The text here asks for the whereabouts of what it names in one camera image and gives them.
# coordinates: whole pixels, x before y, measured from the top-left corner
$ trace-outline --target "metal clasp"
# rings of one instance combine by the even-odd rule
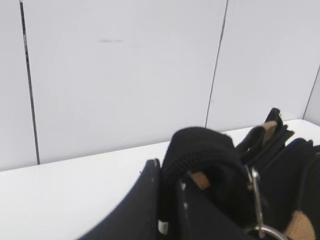
[[[251,172],[250,172],[248,166],[245,166],[245,167],[249,177],[248,189],[249,191],[253,191],[253,195],[254,195],[254,208],[255,208],[257,224],[254,224],[253,226],[245,228],[244,231],[246,233],[249,233],[252,231],[258,231],[259,238],[261,239],[263,239],[266,236],[266,234],[268,234],[278,240],[288,240],[288,238],[285,235],[283,235],[281,232],[264,224],[260,192],[259,192],[259,186],[258,186],[258,180],[260,180],[260,176],[259,176],[259,173],[254,168],[251,168]]]

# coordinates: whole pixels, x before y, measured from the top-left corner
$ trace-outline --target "black bag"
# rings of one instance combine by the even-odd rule
[[[302,240],[288,231],[296,213],[310,221],[311,239],[320,236],[319,148],[301,138],[285,147],[293,132],[279,113],[267,117],[276,122],[267,142],[260,130],[237,147],[202,127],[176,132],[162,167],[148,160],[123,201],[81,240]]]

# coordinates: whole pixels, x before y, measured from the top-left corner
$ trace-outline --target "white tabletop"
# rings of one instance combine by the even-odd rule
[[[285,122],[320,145],[320,127]],[[225,132],[237,145],[251,128]],[[1,240],[72,240],[123,199],[148,159],[161,162],[169,142],[0,172]]]

